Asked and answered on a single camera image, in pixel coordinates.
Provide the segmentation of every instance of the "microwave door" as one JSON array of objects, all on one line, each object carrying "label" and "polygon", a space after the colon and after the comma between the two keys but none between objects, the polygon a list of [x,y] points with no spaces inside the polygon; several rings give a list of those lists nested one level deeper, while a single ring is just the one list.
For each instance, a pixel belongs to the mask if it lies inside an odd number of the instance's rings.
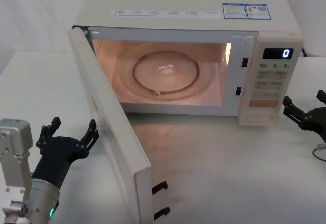
[{"label": "microwave door", "polygon": [[69,37],[100,140],[114,168],[132,223],[153,223],[151,164],[83,30],[73,28]]}]

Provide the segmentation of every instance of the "microwave oven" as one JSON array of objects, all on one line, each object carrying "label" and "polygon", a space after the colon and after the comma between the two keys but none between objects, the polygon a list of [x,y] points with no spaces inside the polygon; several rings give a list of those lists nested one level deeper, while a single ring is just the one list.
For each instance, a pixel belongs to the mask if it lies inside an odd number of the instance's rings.
[{"label": "microwave oven", "polygon": [[69,36],[134,223],[152,175],[125,112],[273,125],[303,45],[287,0],[87,0]]}]

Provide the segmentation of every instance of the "cable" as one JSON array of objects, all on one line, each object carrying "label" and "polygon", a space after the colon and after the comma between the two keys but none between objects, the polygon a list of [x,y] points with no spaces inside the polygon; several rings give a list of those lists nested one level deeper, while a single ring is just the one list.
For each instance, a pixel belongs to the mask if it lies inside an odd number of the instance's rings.
[{"label": "cable", "polygon": [[321,161],[326,162],[325,159],[319,158],[319,157],[315,154],[316,151],[317,151],[317,149],[314,149],[314,150],[312,151],[312,155],[313,155],[316,159],[319,159],[319,160],[321,160]]},{"label": "cable", "polygon": [[302,54],[304,55],[304,57],[307,57],[307,54],[306,54],[304,48],[301,49],[301,52],[302,52]]}]

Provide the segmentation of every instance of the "tabletop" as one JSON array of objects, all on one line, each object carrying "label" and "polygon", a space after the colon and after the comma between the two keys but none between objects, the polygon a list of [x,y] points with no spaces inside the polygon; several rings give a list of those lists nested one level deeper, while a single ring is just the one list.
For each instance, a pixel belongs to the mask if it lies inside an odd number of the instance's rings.
[{"label": "tabletop", "polygon": [[[16,53],[0,75],[0,117],[29,121],[34,143],[42,125],[59,116],[55,136],[81,139],[91,113],[72,53]],[[41,158],[30,149],[33,171]],[[0,170],[0,200],[5,182]],[[59,206],[50,223],[128,223],[119,186],[101,143],[86,159],[73,163],[60,189]],[[0,211],[0,223],[4,220]]]},{"label": "tabletop", "polygon": [[[325,68],[325,58],[300,58],[287,94],[302,110],[322,106],[315,97],[326,84]],[[41,126],[54,116],[62,121],[56,135],[75,138],[83,136],[91,118],[71,53],[17,53],[0,76],[0,91],[0,117],[28,120],[34,141]],[[152,163],[153,184],[168,179],[170,186],[154,197],[154,206],[166,198],[171,213],[155,223],[215,223],[216,216],[221,223],[325,220],[326,164],[311,155],[322,140],[299,130],[289,118],[280,115],[276,126],[257,128],[239,127],[234,117],[128,117]],[[36,147],[30,153],[33,171],[40,154]],[[177,167],[169,161],[177,162]],[[0,189],[4,188],[0,172]],[[196,215],[189,212],[191,208]],[[101,144],[71,166],[63,183],[51,223],[68,222],[128,223]]]}]

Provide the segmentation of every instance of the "green led light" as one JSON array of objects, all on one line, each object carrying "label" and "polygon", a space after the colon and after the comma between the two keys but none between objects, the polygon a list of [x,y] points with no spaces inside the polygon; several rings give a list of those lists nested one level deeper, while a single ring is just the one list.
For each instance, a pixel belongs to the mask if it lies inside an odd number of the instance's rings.
[{"label": "green led light", "polygon": [[55,213],[55,209],[52,208],[52,209],[51,209],[51,212],[50,212],[50,217],[52,217],[54,213]]}]

